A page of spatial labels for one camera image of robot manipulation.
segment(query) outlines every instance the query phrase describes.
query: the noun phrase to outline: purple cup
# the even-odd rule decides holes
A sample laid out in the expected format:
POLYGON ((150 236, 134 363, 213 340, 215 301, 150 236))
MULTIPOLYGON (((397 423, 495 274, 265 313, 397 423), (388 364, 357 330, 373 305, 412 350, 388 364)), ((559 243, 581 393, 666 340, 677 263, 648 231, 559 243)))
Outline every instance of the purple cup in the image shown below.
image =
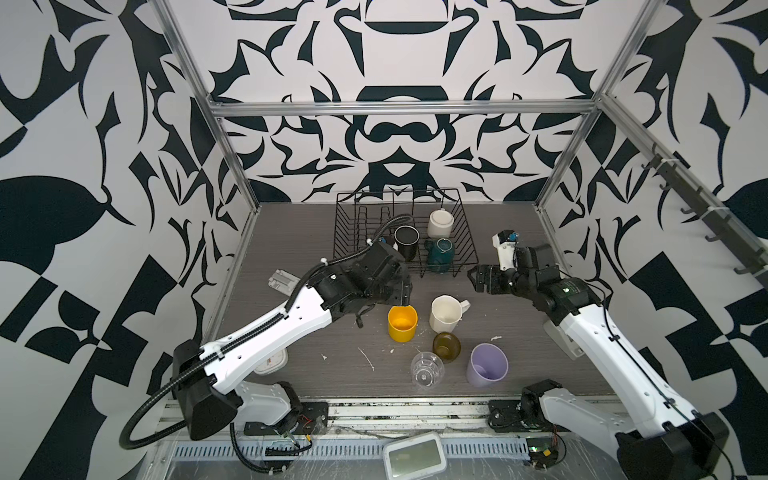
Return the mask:
POLYGON ((467 365, 467 381, 479 389, 491 386, 507 376, 507 356, 492 343, 481 343, 472 349, 467 365))

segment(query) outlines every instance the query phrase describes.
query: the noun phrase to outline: clear plastic container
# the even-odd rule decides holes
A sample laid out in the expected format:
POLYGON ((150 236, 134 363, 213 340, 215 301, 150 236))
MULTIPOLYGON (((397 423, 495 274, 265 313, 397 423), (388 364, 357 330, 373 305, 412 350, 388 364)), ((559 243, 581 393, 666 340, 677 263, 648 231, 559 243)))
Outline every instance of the clear plastic container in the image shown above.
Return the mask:
POLYGON ((420 352, 411 362, 411 378, 422 389, 431 389, 445 376, 445 366, 432 352, 420 352))

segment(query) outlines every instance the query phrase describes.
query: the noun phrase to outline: cable holder clip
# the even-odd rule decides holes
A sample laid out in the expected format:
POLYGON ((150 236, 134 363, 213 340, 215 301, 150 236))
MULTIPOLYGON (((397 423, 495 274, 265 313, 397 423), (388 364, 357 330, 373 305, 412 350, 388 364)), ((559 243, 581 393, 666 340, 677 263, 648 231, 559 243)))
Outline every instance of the cable holder clip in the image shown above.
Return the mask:
POLYGON ((213 345, 211 345, 210 348, 213 350, 213 353, 216 353, 216 357, 218 357, 219 360, 223 360, 224 352, 221 351, 221 345, 219 343, 213 342, 213 345))

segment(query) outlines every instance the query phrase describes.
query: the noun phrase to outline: black wire dish rack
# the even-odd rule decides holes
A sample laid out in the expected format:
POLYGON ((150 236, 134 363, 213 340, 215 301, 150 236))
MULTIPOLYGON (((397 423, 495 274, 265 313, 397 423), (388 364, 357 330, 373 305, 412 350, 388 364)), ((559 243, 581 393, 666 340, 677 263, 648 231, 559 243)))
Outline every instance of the black wire dish rack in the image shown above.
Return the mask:
MULTIPOLYGON (((419 252, 413 260, 407 262, 411 272, 419 272, 424 277, 428 271, 436 271, 427 264, 427 249, 424 240, 427 237, 429 214, 444 208, 453 215, 453 229, 450 240, 453 242, 454 257, 449 265, 439 269, 440 273, 452 273, 457 276, 462 268, 477 265, 478 254, 475 242, 464 212, 462 197, 456 188, 429 188, 413 190, 406 188, 395 190, 388 188, 380 192, 349 192, 336 195, 336 225, 333 229, 333 257, 339 258, 354 253, 366 246, 366 239, 389 218, 400 214, 410 214, 413 225, 419 231, 419 252)), ((385 235, 392 236, 394 228, 385 235)))

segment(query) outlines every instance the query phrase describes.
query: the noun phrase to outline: patterned wallpaper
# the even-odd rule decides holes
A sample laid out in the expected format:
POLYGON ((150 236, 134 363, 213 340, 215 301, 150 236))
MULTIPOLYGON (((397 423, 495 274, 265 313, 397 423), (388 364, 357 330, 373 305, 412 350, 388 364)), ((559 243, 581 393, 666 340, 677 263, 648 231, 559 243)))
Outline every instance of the patterned wallpaper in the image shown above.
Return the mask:
MULTIPOLYGON (((170 0, 221 102, 591 98, 642 0, 170 0)), ((261 201, 538 196, 576 114, 229 118, 261 201)))
MULTIPOLYGON (((670 0, 618 98, 759 237, 768 238, 768 5, 670 0)), ((547 205, 574 275, 648 362, 701 412, 730 425, 737 475, 768 475, 768 292, 605 116, 547 205)), ((729 478, 723 460, 715 471, 729 478)))
POLYGON ((228 118, 260 201, 458 187, 464 200, 533 201, 578 114, 228 118))
POLYGON ((641 0, 171 0, 218 101, 579 98, 641 0))
POLYGON ((3 2, 0 38, 2 477, 133 478, 249 209, 144 0, 3 2))

